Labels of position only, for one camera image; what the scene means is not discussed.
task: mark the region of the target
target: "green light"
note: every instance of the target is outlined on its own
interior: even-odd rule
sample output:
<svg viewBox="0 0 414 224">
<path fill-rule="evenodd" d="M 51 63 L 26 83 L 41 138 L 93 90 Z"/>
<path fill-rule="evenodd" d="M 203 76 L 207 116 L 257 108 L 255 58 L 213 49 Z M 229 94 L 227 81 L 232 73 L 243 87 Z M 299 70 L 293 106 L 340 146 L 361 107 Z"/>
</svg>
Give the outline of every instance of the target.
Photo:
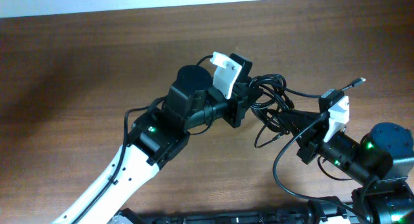
<svg viewBox="0 0 414 224">
<path fill-rule="evenodd" d="M 371 149 L 371 148 L 374 147 L 374 145 L 372 143 L 368 142 L 367 147 L 368 147 L 368 149 Z"/>
<path fill-rule="evenodd" d="M 150 131 L 150 132 L 155 132 L 157 129 L 156 128 L 154 128 L 153 126 L 150 126 L 149 128 L 148 128 L 148 131 Z"/>
<path fill-rule="evenodd" d="M 401 220 L 401 216 L 399 216 L 398 214 L 391 215 L 391 221 L 400 221 L 400 220 Z"/>
</svg>

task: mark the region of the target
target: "wood grain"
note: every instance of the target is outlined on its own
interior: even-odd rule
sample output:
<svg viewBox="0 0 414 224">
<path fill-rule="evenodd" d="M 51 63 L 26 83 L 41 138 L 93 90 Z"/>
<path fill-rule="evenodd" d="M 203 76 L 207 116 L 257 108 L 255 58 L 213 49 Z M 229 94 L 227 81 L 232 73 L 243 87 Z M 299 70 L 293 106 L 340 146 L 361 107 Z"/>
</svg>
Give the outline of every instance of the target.
<svg viewBox="0 0 414 224">
<path fill-rule="evenodd" d="M 253 76 L 279 73 L 307 93 L 363 76 L 367 82 L 348 92 L 348 134 L 360 139 L 385 121 L 413 130 L 413 6 L 414 0 L 274 0 L 0 19 L 0 222 L 58 217 L 117 151 L 124 111 L 165 95 L 178 69 L 215 50 L 246 56 Z M 314 100 L 292 99 L 298 109 L 317 110 Z M 124 206 L 145 214 L 303 202 L 272 177 L 290 137 L 255 150 L 260 128 L 251 112 L 239 129 L 215 122 Z M 280 162 L 289 188 L 351 200 L 358 184 L 330 180 L 316 163 L 304 165 L 297 149 Z"/>
</svg>

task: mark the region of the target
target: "wooden table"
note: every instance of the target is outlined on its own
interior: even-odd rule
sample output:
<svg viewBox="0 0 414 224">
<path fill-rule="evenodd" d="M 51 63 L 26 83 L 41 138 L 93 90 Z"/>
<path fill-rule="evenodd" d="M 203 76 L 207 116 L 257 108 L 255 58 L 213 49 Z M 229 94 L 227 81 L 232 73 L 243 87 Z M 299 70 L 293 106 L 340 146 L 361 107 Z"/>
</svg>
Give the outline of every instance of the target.
<svg viewBox="0 0 414 224">
<path fill-rule="evenodd" d="M 0 19 L 0 222 L 58 217 L 112 159 L 124 112 L 165 95 L 178 69 L 213 51 L 241 54 L 254 62 L 251 75 L 279 73 L 306 93 L 363 76 L 367 82 L 347 93 L 348 134 L 359 140 L 378 122 L 414 130 L 413 6 L 273 0 Z M 291 97 L 298 109 L 318 110 L 315 100 Z M 215 122 L 124 207 L 170 214 L 304 202 L 278 188 L 271 172 L 290 137 L 254 149 L 261 127 L 250 111 L 238 129 Z M 287 187 L 351 200 L 357 183 L 304 165 L 297 149 L 280 162 Z"/>
</svg>

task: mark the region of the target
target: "white casing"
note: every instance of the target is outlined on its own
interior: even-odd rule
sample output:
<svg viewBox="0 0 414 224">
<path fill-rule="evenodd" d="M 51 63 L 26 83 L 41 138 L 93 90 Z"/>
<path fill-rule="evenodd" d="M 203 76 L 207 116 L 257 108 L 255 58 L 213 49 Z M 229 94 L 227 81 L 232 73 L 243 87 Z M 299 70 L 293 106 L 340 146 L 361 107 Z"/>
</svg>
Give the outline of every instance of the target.
<svg viewBox="0 0 414 224">
<path fill-rule="evenodd" d="M 328 109 L 329 129 L 326 133 L 324 142 L 328 142 L 332 136 L 340 131 L 349 121 L 349 97 L 345 95 L 335 105 Z"/>
<path fill-rule="evenodd" d="M 343 218 L 342 216 L 336 216 L 328 218 L 327 221 L 320 221 L 319 224 L 351 224 L 351 221 L 347 218 Z"/>
<path fill-rule="evenodd" d="M 233 85 L 241 71 L 241 65 L 219 52 L 213 52 L 213 58 L 210 59 L 210 62 L 217 66 L 214 72 L 213 86 L 222 92 L 226 99 L 230 99 Z"/>
<path fill-rule="evenodd" d="M 52 224 L 72 223 L 78 215 L 85 209 L 92 199 L 102 190 L 112 176 L 118 163 L 121 149 L 115 155 L 109 166 L 92 183 L 88 189 Z M 108 221 L 118 212 L 119 208 L 140 188 L 145 182 L 150 180 L 159 172 L 157 164 L 150 166 L 146 161 L 148 156 L 132 145 L 126 148 L 125 157 L 121 169 L 116 176 L 116 185 L 111 185 L 95 205 L 78 222 L 79 224 L 108 223 Z"/>
</svg>

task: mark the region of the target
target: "cable connector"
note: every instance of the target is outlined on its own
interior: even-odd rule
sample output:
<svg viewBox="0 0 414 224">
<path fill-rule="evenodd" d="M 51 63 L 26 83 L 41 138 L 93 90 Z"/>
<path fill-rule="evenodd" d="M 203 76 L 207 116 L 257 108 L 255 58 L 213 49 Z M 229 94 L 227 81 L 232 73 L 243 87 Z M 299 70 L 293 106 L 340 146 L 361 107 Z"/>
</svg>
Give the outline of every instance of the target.
<svg viewBox="0 0 414 224">
<path fill-rule="evenodd" d="M 348 90 L 349 88 L 352 88 L 352 87 L 357 87 L 357 86 L 363 84 L 365 81 L 366 81 L 365 78 L 357 78 L 357 79 L 353 80 L 349 85 L 342 88 L 342 91 L 346 91 L 346 90 Z"/>
</svg>

